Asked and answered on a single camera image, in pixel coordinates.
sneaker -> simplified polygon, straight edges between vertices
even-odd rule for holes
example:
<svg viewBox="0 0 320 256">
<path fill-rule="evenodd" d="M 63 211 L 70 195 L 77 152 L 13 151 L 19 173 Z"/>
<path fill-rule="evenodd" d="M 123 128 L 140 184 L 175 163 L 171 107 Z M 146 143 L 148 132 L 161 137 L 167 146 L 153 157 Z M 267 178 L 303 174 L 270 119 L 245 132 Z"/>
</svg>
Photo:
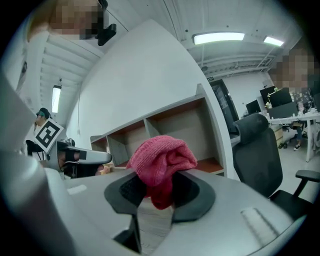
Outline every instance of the sneaker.
<svg viewBox="0 0 320 256">
<path fill-rule="evenodd" d="M 295 147 L 294 147 L 294 151 L 297 151 L 297 150 L 299 150 L 301 148 L 301 145 L 299 145 L 299 144 L 297 144 L 297 145 L 295 145 Z"/>
</svg>

ceiling light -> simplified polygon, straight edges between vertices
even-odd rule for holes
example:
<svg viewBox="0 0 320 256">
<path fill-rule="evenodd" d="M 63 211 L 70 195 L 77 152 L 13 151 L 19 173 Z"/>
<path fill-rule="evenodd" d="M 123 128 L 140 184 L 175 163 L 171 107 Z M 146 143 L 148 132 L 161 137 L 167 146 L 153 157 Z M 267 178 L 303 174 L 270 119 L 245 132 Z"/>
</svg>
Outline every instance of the ceiling light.
<svg viewBox="0 0 320 256">
<path fill-rule="evenodd" d="M 58 113 L 61 86 L 55 85 L 52 90 L 52 112 Z"/>
<path fill-rule="evenodd" d="M 244 33 L 233 33 L 233 32 L 220 32 L 220 33 L 206 33 L 193 35 L 193 43 L 195 45 L 200 45 L 209 42 L 217 41 L 230 41 L 237 40 L 241 41 L 245 37 Z"/>
<path fill-rule="evenodd" d="M 265 43 L 268 43 L 268 44 L 272 44 L 272 45 L 276 45 L 276 46 L 282 46 L 284 42 L 280 41 L 280 40 L 277 40 L 277 39 L 274 39 L 270 36 L 267 36 L 265 39 L 264 39 L 264 42 Z"/>
</svg>

white desk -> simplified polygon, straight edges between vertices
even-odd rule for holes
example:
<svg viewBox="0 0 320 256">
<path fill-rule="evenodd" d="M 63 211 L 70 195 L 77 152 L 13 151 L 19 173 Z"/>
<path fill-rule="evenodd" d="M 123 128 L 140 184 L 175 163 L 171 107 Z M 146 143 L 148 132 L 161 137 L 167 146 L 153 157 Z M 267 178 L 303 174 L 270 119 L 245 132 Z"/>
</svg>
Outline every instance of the white desk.
<svg viewBox="0 0 320 256">
<path fill-rule="evenodd" d="M 306 151 L 306 162 L 309 162 L 311 158 L 311 142 L 312 142 L 312 136 L 311 136 L 311 120 L 314 120 L 315 122 L 320 121 L 320 113 L 306 113 L 304 115 L 300 116 L 292 116 L 292 117 L 286 117 L 286 118 L 275 118 L 275 119 L 268 119 L 268 122 L 273 125 L 286 125 L 291 124 L 292 122 L 296 121 L 306 121 L 307 123 L 307 133 L 308 133 L 308 145 L 307 145 L 307 151 Z"/>
</svg>

gray office chair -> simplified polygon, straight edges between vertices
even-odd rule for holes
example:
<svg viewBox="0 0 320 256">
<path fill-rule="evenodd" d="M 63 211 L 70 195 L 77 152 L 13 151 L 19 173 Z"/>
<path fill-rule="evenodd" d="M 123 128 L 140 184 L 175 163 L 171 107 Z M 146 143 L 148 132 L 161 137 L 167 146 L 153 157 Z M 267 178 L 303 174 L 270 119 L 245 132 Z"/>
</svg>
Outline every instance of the gray office chair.
<svg viewBox="0 0 320 256">
<path fill-rule="evenodd" d="M 252 114 L 233 123 L 240 134 L 240 143 L 233 151 L 233 164 L 240 181 L 285 210 L 294 220 L 307 214 L 312 204 L 299 194 L 307 181 L 320 182 L 320 173 L 298 170 L 295 174 L 302 179 L 294 194 L 278 190 L 283 180 L 282 167 L 274 131 L 261 114 Z"/>
</svg>

white ceiling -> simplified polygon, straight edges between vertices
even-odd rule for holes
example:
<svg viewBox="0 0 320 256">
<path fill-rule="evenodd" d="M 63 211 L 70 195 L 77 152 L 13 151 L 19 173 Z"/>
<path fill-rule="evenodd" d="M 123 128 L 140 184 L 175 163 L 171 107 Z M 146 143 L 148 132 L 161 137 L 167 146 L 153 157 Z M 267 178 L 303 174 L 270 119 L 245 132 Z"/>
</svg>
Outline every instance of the white ceiling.
<svg viewBox="0 0 320 256">
<path fill-rule="evenodd" d="M 92 66 L 128 31 L 153 19 L 167 29 L 214 79 L 269 70 L 301 38 L 301 32 L 273 0 L 108 0 L 109 23 L 117 34 L 104 46 L 97 40 L 67 41 L 49 36 L 40 69 L 41 104 L 51 110 L 53 85 L 62 78 L 56 120 L 65 125 L 80 85 Z M 192 36 L 208 32 L 242 32 L 243 41 L 194 45 Z M 266 36 L 282 47 L 263 43 Z"/>
</svg>

